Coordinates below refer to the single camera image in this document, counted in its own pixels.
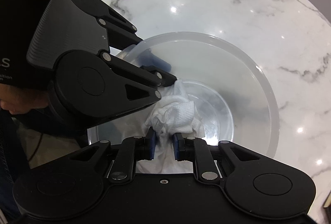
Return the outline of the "person's hand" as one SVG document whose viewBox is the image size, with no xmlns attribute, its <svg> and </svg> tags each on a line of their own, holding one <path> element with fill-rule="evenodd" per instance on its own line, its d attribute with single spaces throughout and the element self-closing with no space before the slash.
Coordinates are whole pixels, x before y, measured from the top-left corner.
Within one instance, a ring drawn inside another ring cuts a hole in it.
<svg viewBox="0 0 331 224">
<path fill-rule="evenodd" d="M 1 84 L 1 109 L 12 115 L 25 114 L 32 109 L 48 106 L 48 97 L 44 92 L 24 90 L 14 86 Z"/>
</svg>

